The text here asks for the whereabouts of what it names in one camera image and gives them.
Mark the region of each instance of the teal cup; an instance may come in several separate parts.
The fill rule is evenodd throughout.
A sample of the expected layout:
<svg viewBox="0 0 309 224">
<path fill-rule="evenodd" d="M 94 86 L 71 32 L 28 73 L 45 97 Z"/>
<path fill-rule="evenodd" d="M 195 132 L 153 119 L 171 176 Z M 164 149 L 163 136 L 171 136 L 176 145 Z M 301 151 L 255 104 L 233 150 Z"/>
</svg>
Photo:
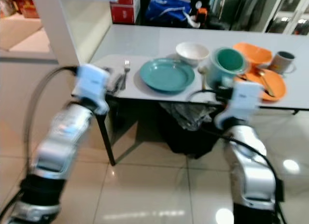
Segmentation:
<svg viewBox="0 0 309 224">
<path fill-rule="evenodd" d="M 228 71 L 242 71 L 246 60 L 244 56 L 235 49 L 220 48 L 216 51 L 218 64 Z"/>
<path fill-rule="evenodd" d="M 220 48 L 210 57 L 210 67 L 206 75 L 207 84 L 216 89 L 217 86 L 230 87 L 238 74 L 244 74 L 249 63 L 237 50 Z"/>
</svg>

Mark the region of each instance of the black cable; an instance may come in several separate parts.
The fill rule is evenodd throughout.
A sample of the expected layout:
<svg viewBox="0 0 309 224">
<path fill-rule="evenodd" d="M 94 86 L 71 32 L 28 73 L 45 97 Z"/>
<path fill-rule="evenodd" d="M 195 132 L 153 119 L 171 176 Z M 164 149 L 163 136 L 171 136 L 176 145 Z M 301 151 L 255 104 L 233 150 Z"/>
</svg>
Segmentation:
<svg viewBox="0 0 309 224">
<path fill-rule="evenodd" d="M 30 173 L 30 136 L 31 136 L 31 126 L 33 121 L 33 115 L 36 111 L 36 107 L 39 101 L 39 98 L 44 91 L 47 83 L 58 73 L 69 70 L 76 74 L 77 67 L 60 67 L 54 69 L 53 71 L 49 72 L 45 75 L 44 78 L 41 79 L 40 83 L 35 88 L 34 92 L 31 95 L 31 99 L 27 108 L 25 122 L 24 122 L 24 147 L 25 147 L 25 155 L 26 155 L 26 175 Z"/>
<path fill-rule="evenodd" d="M 188 101 L 191 101 L 191 98 L 192 98 L 194 95 L 196 95 L 196 94 L 198 94 L 198 93 L 206 93 L 206 92 L 216 93 L 216 94 L 219 93 L 219 94 L 222 95 L 222 91 L 217 91 L 217 90 L 198 90 L 198 91 L 195 91 L 195 92 L 193 92 L 193 93 L 191 93 L 191 94 L 189 95 Z M 192 116 L 192 114 L 191 114 L 191 112 L 190 112 L 189 109 L 188 109 L 188 111 L 189 111 L 188 114 L 191 116 L 190 118 L 191 118 L 192 120 L 194 120 L 194 119 L 193 119 L 193 116 Z M 224 139 L 224 140 L 227 140 L 227 141 L 231 141 L 231 142 L 235 142 L 235 143 L 237 143 L 237 144 L 239 144 L 239 145 L 241 145 L 241 146 L 243 146 L 243 147 L 249 149 L 250 151 L 256 153 L 258 156 L 262 157 L 262 158 L 266 161 L 266 163 L 267 163 L 268 167 L 270 168 L 270 170 L 272 171 L 272 173 L 274 174 L 275 183 L 276 183 L 276 187 L 277 187 L 278 181 L 279 181 L 280 179 L 278 178 L 277 173 L 276 173 L 276 171 L 275 171 L 273 165 L 272 165 L 271 162 L 266 158 L 266 156 L 264 156 L 263 154 L 261 154 L 258 150 L 256 150 L 255 148 L 251 147 L 250 145 L 248 145 L 248 144 L 246 144 L 246 143 L 244 143 L 244 142 L 241 142 L 241 141 L 239 141 L 239 140 L 237 140 L 237 139 L 234 139 L 234 138 L 231 138 L 231 137 L 228 137 L 228 136 L 224 136 L 224 135 L 221 135 L 221 134 L 212 132 L 212 131 L 208 131 L 208 130 L 205 130 L 204 128 L 201 128 L 200 130 L 203 131 L 203 132 L 206 132 L 206 133 L 208 133 L 208 134 L 217 136 L 217 137 L 219 137 L 219 138 L 221 138 L 221 139 Z M 287 221 L 286 221 L 286 219 L 285 219 L 285 217 L 284 217 L 284 215 L 283 215 L 283 212 L 282 212 L 281 205 L 279 204 L 279 202 L 278 202 L 277 200 L 275 201 L 275 212 L 276 212 L 276 213 L 278 212 L 278 213 L 280 214 L 281 219 L 282 219 L 282 221 L 283 221 L 283 224 L 287 224 Z"/>
<path fill-rule="evenodd" d="M 6 204 L 6 206 L 3 208 L 3 210 L 0 213 L 0 222 L 2 221 L 2 219 L 4 218 L 5 213 L 9 210 L 9 208 L 12 206 L 12 204 L 14 204 L 16 202 L 16 200 L 18 199 L 18 197 L 22 194 L 22 191 L 19 190 L 14 197 L 12 197 L 12 199 L 8 202 L 8 204 Z"/>
</svg>

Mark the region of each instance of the orange bowl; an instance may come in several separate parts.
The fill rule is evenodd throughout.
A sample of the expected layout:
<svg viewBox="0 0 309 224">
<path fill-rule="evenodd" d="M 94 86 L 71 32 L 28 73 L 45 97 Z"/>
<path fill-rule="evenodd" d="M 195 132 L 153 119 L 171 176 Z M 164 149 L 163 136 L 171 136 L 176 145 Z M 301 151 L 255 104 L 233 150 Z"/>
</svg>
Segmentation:
<svg viewBox="0 0 309 224">
<path fill-rule="evenodd" d="M 253 66 L 265 64 L 272 60 L 272 53 L 267 49 L 244 42 L 237 43 L 234 49 L 240 51 Z"/>
</svg>

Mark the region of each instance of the metal spoon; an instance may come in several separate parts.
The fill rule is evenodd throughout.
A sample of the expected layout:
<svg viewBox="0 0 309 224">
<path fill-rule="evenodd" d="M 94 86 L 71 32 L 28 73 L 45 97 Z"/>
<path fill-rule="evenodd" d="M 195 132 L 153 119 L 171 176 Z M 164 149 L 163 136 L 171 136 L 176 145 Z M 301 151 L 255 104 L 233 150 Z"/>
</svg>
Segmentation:
<svg viewBox="0 0 309 224">
<path fill-rule="evenodd" d="M 264 75 L 265 75 L 264 70 L 258 69 L 257 73 L 258 73 L 258 74 L 261 76 L 261 78 L 263 79 L 263 82 L 264 82 L 264 84 L 265 84 L 265 86 L 266 86 L 266 88 L 267 88 L 267 91 L 269 92 L 269 95 L 274 97 L 275 94 L 274 94 L 274 92 L 272 91 L 272 89 L 270 88 L 269 84 L 267 83 L 267 81 L 266 81 L 266 79 L 265 79 L 265 77 L 264 77 Z"/>
<path fill-rule="evenodd" d="M 126 74 L 129 73 L 129 72 L 130 72 L 130 61 L 125 60 L 125 75 L 124 75 L 124 78 L 122 80 L 120 90 L 124 90 L 126 88 Z"/>
<path fill-rule="evenodd" d="M 207 69 L 205 67 L 198 67 L 197 71 L 202 75 L 202 90 L 206 89 L 205 86 L 205 80 L 206 80 L 206 73 L 207 73 Z"/>
</svg>

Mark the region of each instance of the handle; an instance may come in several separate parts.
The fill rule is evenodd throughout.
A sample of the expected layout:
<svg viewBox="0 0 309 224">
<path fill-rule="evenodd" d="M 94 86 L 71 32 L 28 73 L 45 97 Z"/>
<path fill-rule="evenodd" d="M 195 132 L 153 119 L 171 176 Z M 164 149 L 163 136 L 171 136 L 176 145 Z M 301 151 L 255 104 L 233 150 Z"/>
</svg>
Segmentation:
<svg viewBox="0 0 309 224">
<path fill-rule="evenodd" d="M 293 65 L 293 69 L 290 72 L 284 72 L 283 74 L 295 72 L 295 70 L 297 70 L 296 65 L 294 63 L 292 63 L 292 65 Z"/>
<path fill-rule="evenodd" d="M 274 97 L 275 94 L 274 92 L 272 91 L 272 89 L 270 88 L 269 84 L 267 83 L 266 79 L 264 78 L 264 76 L 261 76 L 262 79 L 263 79 L 263 82 L 265 83 L 266 87 L 267 87 L 267 91 L 269 93 L 270 96 Z"/>
<path fill-rule="evenodd" d="M 205 77 L 205 74 L 202 74 L 202 89 L 203 90 L 206 90 L 206 86 L 205 86 L 205 82 L 206 81 L 206 77 Z"/>
<path fill-rule="evenodd" d="M 125 90 L 125 89 L 126 89 L 126 73 L 123 76 L 121 86 L 120 86 L 120 90 Z"/>
<path fill-rule="evenodd" d="M 231 88 L 233 87 L 234 79 L 231 77 L 223 76 L 221 80 L 221 85 Z"/>
</svg>

